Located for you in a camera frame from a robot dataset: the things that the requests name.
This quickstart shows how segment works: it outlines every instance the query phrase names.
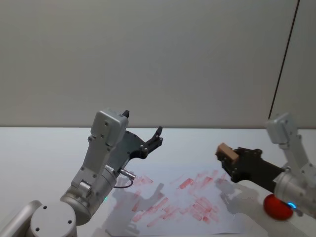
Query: blue light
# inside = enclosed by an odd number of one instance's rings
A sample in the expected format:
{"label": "blue light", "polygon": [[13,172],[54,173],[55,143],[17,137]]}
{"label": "blue light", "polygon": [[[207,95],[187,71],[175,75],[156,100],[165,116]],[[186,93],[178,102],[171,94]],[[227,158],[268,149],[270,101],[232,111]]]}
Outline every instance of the blue light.
{"label": "blue light", "polygon": [[287,203],[290,207],[292,207],[293,209],[296,209],[296,205],[292,202],[288,202]]}

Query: table surface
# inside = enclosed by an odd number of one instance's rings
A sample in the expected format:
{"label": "table surface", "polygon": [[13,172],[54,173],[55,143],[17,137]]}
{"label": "table surface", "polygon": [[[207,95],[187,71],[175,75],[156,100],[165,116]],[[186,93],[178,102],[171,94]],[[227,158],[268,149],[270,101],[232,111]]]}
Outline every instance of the table surface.
{"label": "table surface", "polygon": [[[0,221],[12,211],[32,200],[42,203],[59,200],[81,166],[87,147],[89,128],[0,128]],[[130,128],[143,140],[149,139],[155,129]],[[316,130],[300,130],[303,144],[313,164],[316,164]],[[272,144],[264,129],[164,129],[163,145],[142,163],[201,165],[216,160],[217,146],[225,142],[233,148],[245,147],[263,150],[263,159],[282,166],[285,157]],[[236,199],[238,214],[246,224],[244,234],[222,237],[301,237],[315,236],[316,221],[309,216],[278,222],[268,217],[262,202],[268,191],[247,181]],[[255,198],[248,202],[247,197]],[[78,227],[79,237],[108,236],[102,225],[108,215],[106,203],[101,205],[89,223]]]}

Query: cable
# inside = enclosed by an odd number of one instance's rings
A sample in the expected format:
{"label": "cable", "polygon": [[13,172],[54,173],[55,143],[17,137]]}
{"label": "cable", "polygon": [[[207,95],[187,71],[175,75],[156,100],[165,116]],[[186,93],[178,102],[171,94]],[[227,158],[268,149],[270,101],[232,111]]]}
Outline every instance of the cable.
{"label": "cable", "polygon": [[114,186],[115,189],[126,189],[133,185],[133,180],[130,179],[130,184],[127,186]]}

